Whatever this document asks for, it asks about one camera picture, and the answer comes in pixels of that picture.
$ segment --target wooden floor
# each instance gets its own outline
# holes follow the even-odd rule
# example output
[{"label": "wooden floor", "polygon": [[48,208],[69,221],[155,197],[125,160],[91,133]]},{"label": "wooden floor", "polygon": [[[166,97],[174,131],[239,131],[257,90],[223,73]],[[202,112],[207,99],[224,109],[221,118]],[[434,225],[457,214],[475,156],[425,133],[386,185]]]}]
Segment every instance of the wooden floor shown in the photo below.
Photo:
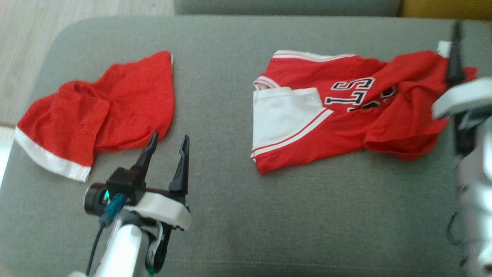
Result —
[{"label": "wooden floor", "polygon": [[68,25],[91,17],[173,14],[172,0],[0,0],[0,125],[15,126],[22,117],[44,56]]}]

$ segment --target robotic arm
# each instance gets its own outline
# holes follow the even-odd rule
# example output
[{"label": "robotic arm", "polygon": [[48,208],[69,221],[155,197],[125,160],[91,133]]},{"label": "robotic arm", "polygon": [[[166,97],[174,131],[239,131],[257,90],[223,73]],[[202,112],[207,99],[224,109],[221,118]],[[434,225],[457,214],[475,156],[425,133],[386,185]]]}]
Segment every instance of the robotic arm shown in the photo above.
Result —
[{"label": "robotic arm", "polygon": [[432,107],[434,118],[452,117],[458,165],[458,213],[463,217],[462,266],[466,276],[492,277],[492,78],[464,82],[461,23],[454,27],[447,82],[452,87]]},{"label": "robotic arm", "polygon": [[[164,264],[172,230],[187,230],[191,223],[185,196],[188,194],[189,137],[180,148],[181,159],[169,190],[146,188],[145,176],[157,145],[157,132],[129,170],[116,169],[105,184],[94,183],[86,191],[86,213],[100,217],[101,228],[92,249],[86,274],[73,272],[69,277],[87,277],[93,252],[103,227],[116,222],[94,277],[150,277]],[[122,205],[113,210],[116,201]]]}]

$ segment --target blue cable connector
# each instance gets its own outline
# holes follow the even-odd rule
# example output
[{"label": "blue cable connector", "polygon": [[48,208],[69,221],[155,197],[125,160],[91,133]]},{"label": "blue cable connector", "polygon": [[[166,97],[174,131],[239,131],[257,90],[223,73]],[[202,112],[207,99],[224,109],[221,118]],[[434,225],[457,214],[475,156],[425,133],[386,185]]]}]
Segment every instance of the blue cable connector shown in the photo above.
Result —
[{"label": "blue cable connector", "polygon": [[126,196],[123,193],[117,193],[108,206],[104,209],[104,214],[99,219],[99,224],[104,228],[113,223],[115,216],[123,209],[126,204]]}]

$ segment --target red garment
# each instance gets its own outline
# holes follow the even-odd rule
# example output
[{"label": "red garment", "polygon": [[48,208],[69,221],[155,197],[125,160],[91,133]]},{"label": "red garment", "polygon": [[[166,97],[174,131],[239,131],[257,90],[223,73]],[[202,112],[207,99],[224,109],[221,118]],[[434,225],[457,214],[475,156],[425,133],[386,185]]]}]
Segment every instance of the red garment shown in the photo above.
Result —
[{"label": "red garment", "polygon": [[115,64],[95,83],[71,81],[35,101],[15,139],[40,166],[86,181],[96,155],[163,139],[174,113],[172,57],[158,52]]},{"label": "red garment", "polygon": [[[431,117],[446,68],[432,51],[389,63],[278,51],[254,82],[251,157],[262,174],[363,147],[414,160],[447,123]],[[475,77],[476,68],[465,71]]]}]

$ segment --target gray cushion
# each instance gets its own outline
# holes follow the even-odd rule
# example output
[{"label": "gray cushion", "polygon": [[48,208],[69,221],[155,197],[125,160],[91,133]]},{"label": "gray cushion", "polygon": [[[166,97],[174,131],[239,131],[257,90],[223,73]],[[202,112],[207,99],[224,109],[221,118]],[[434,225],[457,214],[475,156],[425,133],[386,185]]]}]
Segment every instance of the gray cushion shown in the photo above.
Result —
[{"label": "gray cushion", "polygon": [[400,0],[174,0],[176,14],[396,16]]},{"label": "gray cushion", "polygon": [[[432,153],[410,163],[358,151],[260,176],[249,158],[252,82],[276,50],[390,60],[435,49],[451,25],[360,17],[91,19],[58,36],[31,101],[73,79],[95,81],[113,63],[163,49],[174,55],[175,118],[147,183],[167,187],[188,134],[193,219],[189,231],[173,233],[159,276],[456,276],[460,250],[444,236],[456,203],[449,130]],[[464,26],[465,63],[491,75],[491,24]],[[35,165],[14,145],[0,188],[0,263],[19,277],[83,271],[98,228],[82,208],[85,190],[130,167],[139,153],[99,155],[84,184]]]}]

